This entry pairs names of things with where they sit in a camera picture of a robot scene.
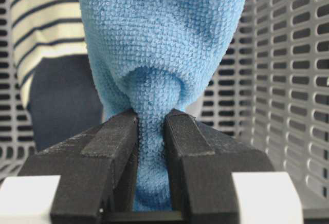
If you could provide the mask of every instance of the blue towel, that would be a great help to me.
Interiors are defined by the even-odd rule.
[[[134,209],[171,208],[162,123],[202,94],[245,0],[80,0],[90,65],[106,116],[139,116]]]

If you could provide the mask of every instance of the dark jeans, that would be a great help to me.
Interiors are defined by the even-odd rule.
[[[100,124],[102,105],[88,56],[43,59],[34,72],[28,110],[38,151]]]

